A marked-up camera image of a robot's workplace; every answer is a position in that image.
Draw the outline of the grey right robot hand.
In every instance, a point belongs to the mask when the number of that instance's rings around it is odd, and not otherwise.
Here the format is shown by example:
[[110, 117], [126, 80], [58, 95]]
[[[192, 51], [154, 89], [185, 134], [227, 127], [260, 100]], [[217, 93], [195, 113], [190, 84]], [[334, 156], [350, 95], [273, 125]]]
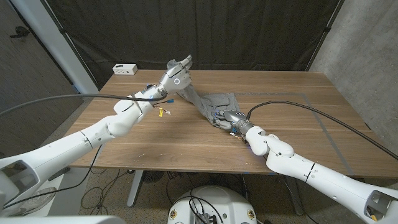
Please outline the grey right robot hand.
[[221, 129], [229, 130], [234, 133], [246, 134], [253, 124], [247, 120], [247, 116], [240, 111], [217, 111], [214, 122]]

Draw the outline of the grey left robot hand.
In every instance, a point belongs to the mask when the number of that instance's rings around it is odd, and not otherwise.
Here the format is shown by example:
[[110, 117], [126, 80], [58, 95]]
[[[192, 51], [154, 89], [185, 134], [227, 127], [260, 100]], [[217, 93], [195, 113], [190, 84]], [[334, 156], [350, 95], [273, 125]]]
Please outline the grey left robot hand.
[[192, 63], [191, 55], [179, 62], [172, 59], [167, 63], [167, 71], [160, 80], [160, 84], [167, 93], [180, 91], [191, 83], [189, 68]]

